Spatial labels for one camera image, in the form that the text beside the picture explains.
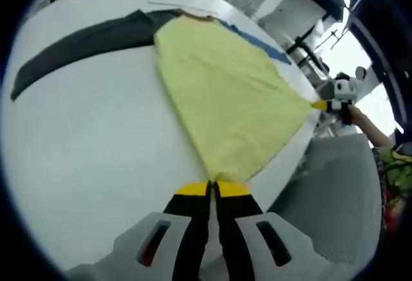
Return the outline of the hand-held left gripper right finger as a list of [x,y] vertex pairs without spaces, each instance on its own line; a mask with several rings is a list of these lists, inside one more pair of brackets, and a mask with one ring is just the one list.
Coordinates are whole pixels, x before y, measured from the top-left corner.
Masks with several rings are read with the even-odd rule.
[[216,181],[214,189],[230,280],[351,280],[350,265],[316,253],[311,238],[263,212],[246,186]]

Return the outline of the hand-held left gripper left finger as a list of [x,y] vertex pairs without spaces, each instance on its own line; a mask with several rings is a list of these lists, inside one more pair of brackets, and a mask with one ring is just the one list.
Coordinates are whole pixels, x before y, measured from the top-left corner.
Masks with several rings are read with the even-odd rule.
[[111,253],[66,271],[68,280],[197,280],[209,238],[212,184],[178,189],[162,212],[120,234]]

